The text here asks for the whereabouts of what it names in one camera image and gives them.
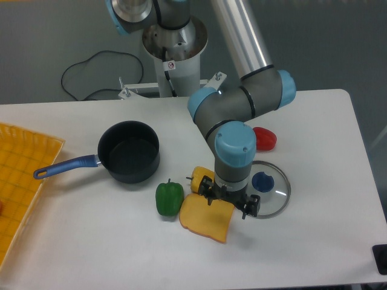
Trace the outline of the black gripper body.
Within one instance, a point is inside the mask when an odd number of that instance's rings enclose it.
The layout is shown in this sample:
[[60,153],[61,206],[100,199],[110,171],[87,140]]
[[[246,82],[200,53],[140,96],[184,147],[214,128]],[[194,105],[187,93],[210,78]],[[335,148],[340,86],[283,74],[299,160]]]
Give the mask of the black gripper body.
[[250,201],[250,198],[247,196],[247,183],[243,187],[237,186],[236,190],[225,185],[219,186],[217,183],[214,183],[212,191],[215,199],[231,203],[236,208],[245,208]]

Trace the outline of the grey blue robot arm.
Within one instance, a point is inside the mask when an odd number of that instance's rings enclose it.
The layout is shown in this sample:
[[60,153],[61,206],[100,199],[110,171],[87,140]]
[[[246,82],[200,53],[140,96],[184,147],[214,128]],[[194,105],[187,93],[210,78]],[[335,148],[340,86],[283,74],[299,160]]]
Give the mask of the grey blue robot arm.
[[160,96],[189,99],[191,118],[215,157],[215,176],[201,180],[199,194],[257,216],[260,198],[247,191],[257,141],[247,121],[291,103],[296,85],[288,72],[274,68],[249,3],[212,1],[241,81],[225,93],[219,92],[220,73],[200,85],[208,36],[191,15],[189,1],[107,1],[106,6],[119,33],[142,31]]

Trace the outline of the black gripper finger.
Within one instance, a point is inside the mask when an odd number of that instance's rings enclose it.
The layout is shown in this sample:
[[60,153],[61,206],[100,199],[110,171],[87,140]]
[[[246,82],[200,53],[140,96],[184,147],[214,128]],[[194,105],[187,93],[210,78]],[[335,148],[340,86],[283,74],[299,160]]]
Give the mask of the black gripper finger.
[[214,194],[212,191],[213,182],[207,175],[204,175],[198,188],[198,194],[207,199],[207,203],[211,204],[214,200]]
[[261,197],[259,195],[244,195],[242,200],[242,219],[246,216],[252,216],[256,218],[260,209]]

